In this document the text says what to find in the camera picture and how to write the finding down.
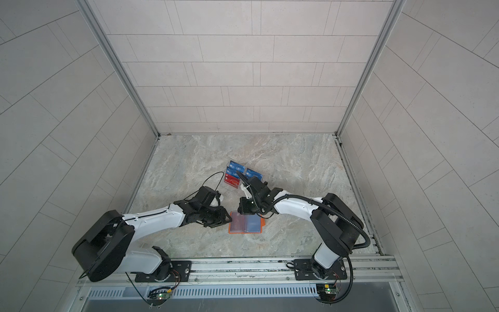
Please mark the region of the orange card holder wallet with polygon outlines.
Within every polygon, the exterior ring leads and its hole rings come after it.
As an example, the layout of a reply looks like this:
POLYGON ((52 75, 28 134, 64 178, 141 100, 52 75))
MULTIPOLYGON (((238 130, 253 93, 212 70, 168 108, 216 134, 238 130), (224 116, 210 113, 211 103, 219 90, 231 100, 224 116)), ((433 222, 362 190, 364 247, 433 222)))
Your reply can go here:
POLYGON ((258 215, 246 215, 232 211, 230 217, 232 221, 229 224, 229 234, 260 234, 266 225, 265 219, 258 215))

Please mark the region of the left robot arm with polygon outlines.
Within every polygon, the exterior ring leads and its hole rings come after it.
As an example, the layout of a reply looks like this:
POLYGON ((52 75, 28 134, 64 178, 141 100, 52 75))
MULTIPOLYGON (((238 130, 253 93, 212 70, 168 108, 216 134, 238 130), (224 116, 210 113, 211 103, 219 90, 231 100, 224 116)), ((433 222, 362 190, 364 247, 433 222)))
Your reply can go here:
POLYGON ((223 226, 232 221, 222 206, 223 196, 202 186, 189 200, 178 200, 166 207, 136 214, 105 212, 75 243, 72 255, 83 269, 83 278, 99 282, 114 273, 142 274, 156 282, 174 273, 167 253, 153 246, 147 250, 135 241, 167 229, 199 224, 205 228, 223 226))

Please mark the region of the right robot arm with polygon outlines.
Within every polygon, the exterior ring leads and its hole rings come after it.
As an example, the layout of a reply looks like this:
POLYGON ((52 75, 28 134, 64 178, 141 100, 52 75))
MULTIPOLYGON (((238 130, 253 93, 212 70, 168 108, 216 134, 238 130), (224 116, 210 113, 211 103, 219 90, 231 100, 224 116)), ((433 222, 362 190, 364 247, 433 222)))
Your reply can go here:
POLYGON ((333 266, 346 259, 353 250, 370 246, 370 237, 361 219, 335 194, 322 198, 308 198, 291 194, 280 188, 269 188, 260 179, 240 176, 238 213, 292 215, 310 221, 322 242, 311 258, 311 272, 325 279, 332 274, 333 266))

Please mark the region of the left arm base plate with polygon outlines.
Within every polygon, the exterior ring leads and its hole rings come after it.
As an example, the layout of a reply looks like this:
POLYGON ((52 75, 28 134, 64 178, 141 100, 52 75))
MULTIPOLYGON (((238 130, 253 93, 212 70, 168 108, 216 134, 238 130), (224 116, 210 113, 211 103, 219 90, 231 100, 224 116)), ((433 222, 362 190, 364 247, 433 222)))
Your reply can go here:
POLYGON ((162 264, 151 274, 137 272, 136 283, 179 283, 188 282, 191 273, 192 261, 172 261, 162 264))

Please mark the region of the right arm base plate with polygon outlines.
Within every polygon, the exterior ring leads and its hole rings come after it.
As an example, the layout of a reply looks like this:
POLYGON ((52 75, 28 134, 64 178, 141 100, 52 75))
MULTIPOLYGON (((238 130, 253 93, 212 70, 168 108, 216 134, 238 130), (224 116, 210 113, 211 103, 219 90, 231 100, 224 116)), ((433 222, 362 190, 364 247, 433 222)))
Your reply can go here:
POLYGON ((343 259, 336 260, 328 269, 323 268, 312 259, 294 259, 287 263, 287 268, 294 271, 298 281, 348 279, 343 259))

